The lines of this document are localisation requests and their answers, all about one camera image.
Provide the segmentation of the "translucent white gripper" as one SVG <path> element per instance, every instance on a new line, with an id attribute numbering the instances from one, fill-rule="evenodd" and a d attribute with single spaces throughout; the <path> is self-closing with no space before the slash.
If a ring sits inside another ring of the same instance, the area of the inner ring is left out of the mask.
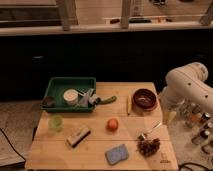
<path id="1" fill-rule="evenodd" d="M 163 112 L 163 124 L 168 125 L 176 116 L 176 105 L 163 102 L 161 107 Z"/>

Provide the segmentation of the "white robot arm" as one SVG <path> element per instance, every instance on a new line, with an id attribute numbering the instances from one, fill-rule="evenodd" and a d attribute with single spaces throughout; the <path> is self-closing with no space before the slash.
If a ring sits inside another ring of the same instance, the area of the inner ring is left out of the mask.
<path id="1" fill-rule="evenodd" d="M 159 94 L 163 124 L 167 125 L 175 111 L 186 101 L 197 104 L 204 112 L 213 114 L 213 88 L 205 84 L 207 67 L 193 62 L 170 70 L 165 79 L 166 86 Z"/>

